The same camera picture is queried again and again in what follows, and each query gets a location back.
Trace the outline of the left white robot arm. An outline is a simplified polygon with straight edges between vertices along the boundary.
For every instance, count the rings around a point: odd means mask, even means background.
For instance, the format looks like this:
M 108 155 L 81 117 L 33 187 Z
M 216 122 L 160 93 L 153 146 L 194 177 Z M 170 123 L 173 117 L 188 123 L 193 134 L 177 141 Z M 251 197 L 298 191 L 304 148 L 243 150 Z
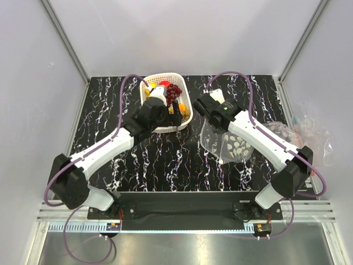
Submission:
M 70 157 L 58 155 L 52 165 L 49 190 L 70 210 L 88 206 L 108 219 L 114 218 L 119 213 L 118 195 L 89 185 L 91 176 L 117 155 L 149 138 L 156 128 L 178 126 L 181 120 L 177 102 L 168 107 L 159 98 L 148 98 L 140 109 L 96 144 Z

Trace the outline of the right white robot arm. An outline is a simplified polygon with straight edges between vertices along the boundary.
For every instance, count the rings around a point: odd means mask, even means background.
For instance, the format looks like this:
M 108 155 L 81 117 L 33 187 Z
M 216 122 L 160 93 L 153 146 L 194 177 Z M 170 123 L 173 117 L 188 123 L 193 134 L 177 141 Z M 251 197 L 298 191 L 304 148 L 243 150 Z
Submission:
M 253 217 L 262 219 L 282 198 L 293 198 L 311 175 L 313 151 L 281 139 L 263 124 L 249 117 L 249 112 L 233 99 L 222 103 L 209 93 L 193 102 L 194 109 L 215 129 L 232 133 L 259 151 L 278 171 L 269 184 L 255 196 L 250 205 Z

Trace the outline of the clear dotted zip bag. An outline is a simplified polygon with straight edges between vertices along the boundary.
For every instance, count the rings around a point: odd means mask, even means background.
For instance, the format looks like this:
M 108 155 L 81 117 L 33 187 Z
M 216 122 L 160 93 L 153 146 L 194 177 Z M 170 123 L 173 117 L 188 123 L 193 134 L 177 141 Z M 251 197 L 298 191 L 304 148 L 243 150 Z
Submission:
M 247 162 L 254 151 L 253 146 L 240 136 L 217 130 L 206 119 L 201 129 L 200 142 L 206 151 L 217 157 L 221 165 Z

